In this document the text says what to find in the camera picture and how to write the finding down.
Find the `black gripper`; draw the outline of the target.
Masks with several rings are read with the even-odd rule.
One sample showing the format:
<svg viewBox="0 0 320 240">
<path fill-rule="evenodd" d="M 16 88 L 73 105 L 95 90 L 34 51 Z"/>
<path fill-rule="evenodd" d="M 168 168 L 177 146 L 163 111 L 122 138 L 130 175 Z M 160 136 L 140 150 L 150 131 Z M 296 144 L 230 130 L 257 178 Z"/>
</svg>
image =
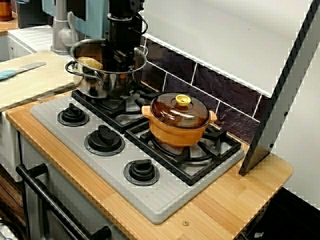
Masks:
<svg viewBox="0 0 320 240">
<path fill-rule="evenodd" d="M 110 20 L 106 38 L 101 44 L 103 70 L 132 72 L 135 69 L 133 51 L 140 46 L 141 36 L 140 18 L 133 18 L 131 21 Z"/>
</svg>

